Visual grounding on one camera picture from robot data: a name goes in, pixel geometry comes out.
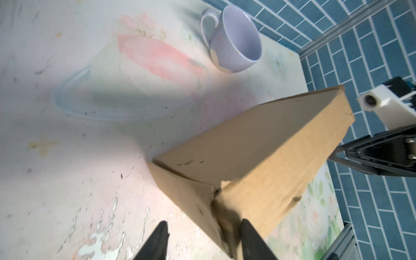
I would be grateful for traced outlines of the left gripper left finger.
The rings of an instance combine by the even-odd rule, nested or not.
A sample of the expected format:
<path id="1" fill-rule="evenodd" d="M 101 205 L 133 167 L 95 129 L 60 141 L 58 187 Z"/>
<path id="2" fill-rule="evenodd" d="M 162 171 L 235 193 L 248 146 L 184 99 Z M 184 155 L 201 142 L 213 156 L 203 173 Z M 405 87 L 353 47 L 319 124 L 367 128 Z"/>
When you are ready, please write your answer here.
<path id="1" fill-rule="evenodd" d="M 169 235 L 167 221 L 161 221 L 133 259 L 165 260 Z"/>

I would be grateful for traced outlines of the aluminium mounting rail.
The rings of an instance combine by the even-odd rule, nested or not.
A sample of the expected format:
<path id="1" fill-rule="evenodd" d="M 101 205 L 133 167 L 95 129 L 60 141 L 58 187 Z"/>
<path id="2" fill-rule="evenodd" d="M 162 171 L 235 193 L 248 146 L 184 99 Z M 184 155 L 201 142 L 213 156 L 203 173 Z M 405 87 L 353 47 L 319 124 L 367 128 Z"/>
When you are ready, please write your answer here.
<path id="1" fill-rule="evenodd" d="M 332 243 L 322 260 L 360 260 L 358 244 L 353 227 L 346 224 L 340 235 Z"/>

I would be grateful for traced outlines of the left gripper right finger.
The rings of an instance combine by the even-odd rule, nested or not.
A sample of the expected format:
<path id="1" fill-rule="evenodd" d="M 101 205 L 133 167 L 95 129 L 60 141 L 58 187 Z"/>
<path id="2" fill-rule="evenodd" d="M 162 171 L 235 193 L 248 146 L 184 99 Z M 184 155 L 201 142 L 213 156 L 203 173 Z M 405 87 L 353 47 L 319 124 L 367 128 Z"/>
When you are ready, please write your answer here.
<path id="1" fill-rule="evenodd" d="M 244 260 L 277 260 L 277 257 L 247 219 L 243 219 L 240 226 L 240 241 Z"/>

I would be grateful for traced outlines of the brown cardboard box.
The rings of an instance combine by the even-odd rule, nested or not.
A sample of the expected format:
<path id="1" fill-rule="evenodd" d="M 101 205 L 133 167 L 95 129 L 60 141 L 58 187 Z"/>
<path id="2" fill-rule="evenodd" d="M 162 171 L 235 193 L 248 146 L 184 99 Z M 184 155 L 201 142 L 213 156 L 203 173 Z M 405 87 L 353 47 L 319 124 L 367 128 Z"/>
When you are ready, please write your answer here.
<path id="1" fill-rule="evenodd" d="M 155 157 L 157 184 L 229 257 L 247 219 L 267 237 L 355 118 L 344 86 L 257 105 Z"/>

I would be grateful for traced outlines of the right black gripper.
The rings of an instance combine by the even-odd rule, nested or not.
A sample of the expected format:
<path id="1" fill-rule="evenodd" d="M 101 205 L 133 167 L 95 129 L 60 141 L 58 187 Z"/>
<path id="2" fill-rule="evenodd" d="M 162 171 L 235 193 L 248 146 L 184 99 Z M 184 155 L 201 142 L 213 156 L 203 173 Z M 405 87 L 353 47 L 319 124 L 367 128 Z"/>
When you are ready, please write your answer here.
<path id="1" fill-rule="evenodd" d="M 371 176 L 416 176 L 416 126 L 364 136 L 339 145 L 330 161 Z"/>

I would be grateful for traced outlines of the lavender ceramic cup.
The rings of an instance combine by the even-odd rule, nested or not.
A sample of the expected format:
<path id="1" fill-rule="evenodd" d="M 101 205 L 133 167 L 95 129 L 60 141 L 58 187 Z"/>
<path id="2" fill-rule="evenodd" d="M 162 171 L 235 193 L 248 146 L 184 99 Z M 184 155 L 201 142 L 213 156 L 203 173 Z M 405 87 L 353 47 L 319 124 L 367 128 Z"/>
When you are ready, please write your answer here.
<path id="1" fill-rule="evenodd" d="M 204 30 L 206 18 L 214 20 L 212 36 Z M 211 8 L 201 13 L 200 32 L 213 64 L 221 71 L 238 73 L 250 68 L 262 57 L 260 34 L 252 19 L 241 8 L 227 5 L 218 15 Z"/>

